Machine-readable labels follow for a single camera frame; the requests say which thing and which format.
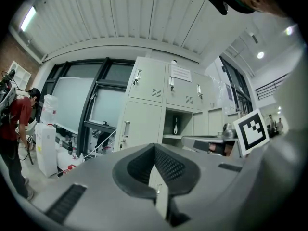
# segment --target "black hair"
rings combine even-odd
[[[29,94],[30,98],[37,98],[37,102],[39,102],[40,100],[40,91],[36,88],[32,88],[31,90],[27,91],[27,93]]]

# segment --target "red shirt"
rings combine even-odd
[[[0,127],[0,137],[11,141],[16,140],[18,136],[15,132],[17,121],[19,120],[19,124],[27,126],[31,110],[31,101],[28,97],[14,100],[10,106],[11,122]]]

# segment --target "fluorescent light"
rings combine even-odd
[[[258,59],[262,59],[264,57],[264,52],[259,52],[257,57]]]
[[[36,11],[34,7],[31,7],[31,9],[29,10],[28,14],[26,15],[23,23],[21,24],[21,29],[23,31],[25,31],[25,29],[27,28],[28,24],[30,23],[32,17],[35,15]]]
[[[291,26],[289,26],[286,30],[285,30],[285,33],[287,35],[291,35],[293,33],[293,28]]]

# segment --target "brick wall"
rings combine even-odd
[[[31,74],[26,87],[26,90],[30,89],[39,71],[40,64],[18,44],[10,33],[8,33],[3,41],[0,42],[0,73],[2,73],[2,71],[8,71],[13,61],[17,62]]]

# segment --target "black pants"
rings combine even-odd
[[[18,142],[0,138],[0,154],[9,169],[9,176],[17,192],[24,198],[28,197],[25,178],[21,174],[21,164],[18,155]]]

